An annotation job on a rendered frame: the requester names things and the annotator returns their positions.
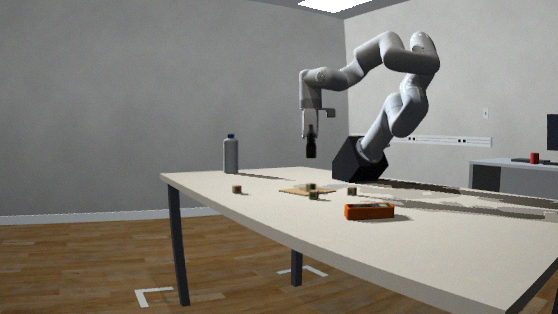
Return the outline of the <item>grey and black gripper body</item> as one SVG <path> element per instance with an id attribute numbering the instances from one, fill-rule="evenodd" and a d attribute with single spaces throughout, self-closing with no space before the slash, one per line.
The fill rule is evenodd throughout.
<path id="1" fill-rule="evenodd" d="M 305 108 L 300 108 L 303 109 L 303 118 L 302 118 L 302 126 L 303 126 L 303 139 L 305 139 L 304 137 L 309 136 L 309 125 L 313 125 L 313 136 L 314 133 L 316 134 L 316 138 L 318 135 L 318 110 L 322 110 L 322 109 L 318 109 L 318 108 L 310 108 L 310 107 L 305 107 Z"/>

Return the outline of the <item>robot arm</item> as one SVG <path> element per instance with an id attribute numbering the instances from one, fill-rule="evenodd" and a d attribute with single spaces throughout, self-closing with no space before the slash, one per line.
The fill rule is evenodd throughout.
<path id="1" fill-rule="evenodd" d="M 341 70 L 328 67 L 302 70 L 299 74 L 300 108 L 326 110 L 327 117 L 334 118 L 336 109 L 322 108 L 322 89 L 344 91 L 382 63 L 392 71 L 410 73 L 402 81 L 400 93 L 387 97 L 366 136 L 356 143 L 356 150 L 362 159 L 378 163 L 385 147 L 390 147 L 393 136 L 409 136 L 429 109 L 426 89 L 440 68 L 440 60 L 432 39 L 424 32 L 413 34 L 410 49 L 405 50 L 395 32 L 386 31 L 357 47 L 354 60 Z"/>

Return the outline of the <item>grey bottle with blue cap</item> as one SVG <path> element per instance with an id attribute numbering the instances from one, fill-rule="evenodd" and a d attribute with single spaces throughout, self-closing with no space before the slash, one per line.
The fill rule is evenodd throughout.
<path id="1" fill-rule="evenodd" d="M 224 173 L 238 173 L 238 140 L 227 134 L 224 140 Z"/>

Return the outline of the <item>tan flat square mat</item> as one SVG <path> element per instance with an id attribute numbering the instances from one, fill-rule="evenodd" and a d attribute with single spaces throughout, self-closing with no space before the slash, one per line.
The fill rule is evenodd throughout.
<path id="1" fill-rule="evenodd" d="M 316 188 L 316 190 L 319 190 L 319 189 L 320 188 Z M 283 190 L 278 190 L 278 191 L 285 192 L 285 193 L 296 194 L 296 195 L 301 195 L 301 196 L 309 196 L 309 191 L 306 191 L 306 187 L 283 189 Z M 330 189 L 319 190 L 319 194 L 330 193 L 330 192 L 336 192 L 336 190 L 330 190 Z"/>

